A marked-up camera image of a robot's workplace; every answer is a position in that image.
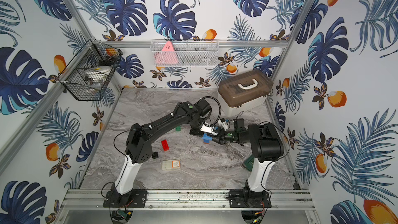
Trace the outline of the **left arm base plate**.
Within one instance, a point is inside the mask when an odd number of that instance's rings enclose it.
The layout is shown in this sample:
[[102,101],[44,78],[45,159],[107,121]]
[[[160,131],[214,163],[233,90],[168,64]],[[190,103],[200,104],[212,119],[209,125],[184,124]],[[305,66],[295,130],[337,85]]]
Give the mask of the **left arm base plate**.
[[107,208],[144,208],[147,200],[148,191],[133,189],[121,195],[115,189],[106,194],[103,207]]

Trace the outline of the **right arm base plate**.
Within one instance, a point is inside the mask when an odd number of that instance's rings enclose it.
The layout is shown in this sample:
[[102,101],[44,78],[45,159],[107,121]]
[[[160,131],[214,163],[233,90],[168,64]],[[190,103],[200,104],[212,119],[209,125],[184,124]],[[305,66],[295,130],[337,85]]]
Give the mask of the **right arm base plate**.
[[272,207],[268,191],[254,192],[248,188],[230,190],[226,199],[230,208],[268,208]]

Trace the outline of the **light blue long lego brick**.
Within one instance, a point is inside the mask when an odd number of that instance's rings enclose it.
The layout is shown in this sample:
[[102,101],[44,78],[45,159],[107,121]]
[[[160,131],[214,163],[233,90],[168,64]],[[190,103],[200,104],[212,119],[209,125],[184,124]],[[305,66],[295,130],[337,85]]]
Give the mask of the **light blue long lego brick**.
[[207,133],[204,133],[203,137],[202,137],[202,140],[203,140],[204,144],[209,144],[210,141],[212,141],[212,137],[209,136]]

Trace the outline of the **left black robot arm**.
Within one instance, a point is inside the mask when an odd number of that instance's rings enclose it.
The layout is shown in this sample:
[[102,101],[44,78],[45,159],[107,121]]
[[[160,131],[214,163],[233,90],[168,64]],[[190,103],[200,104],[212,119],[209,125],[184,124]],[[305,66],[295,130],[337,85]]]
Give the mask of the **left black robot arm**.
[[126,158],[115,181],[115,191],[125,195],[133,189],[141,165],[152,156],[152,144],[156,140],[184,124],[188,124],[194,131],[200,131],[210,112],[211,106],[205,99],[194,104],[179,102],[168,115],[148,124],[136,123],[131,126],[126,139]]

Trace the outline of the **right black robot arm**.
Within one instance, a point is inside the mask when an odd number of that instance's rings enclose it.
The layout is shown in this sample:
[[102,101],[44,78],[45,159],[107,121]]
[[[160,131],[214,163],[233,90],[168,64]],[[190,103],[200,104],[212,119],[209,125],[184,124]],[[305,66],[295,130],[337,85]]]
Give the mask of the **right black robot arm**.
[[269,121],[259,124],[245,124],[242,118],[233,121],[232,129],[216,127],[210,134],[211,140],[224,145],[249,144],[254,164],[247,179],[247,188],[253,192],[266,190],[266,181],[272,166],[284,156],[285,148],[279,137],[281,130]]

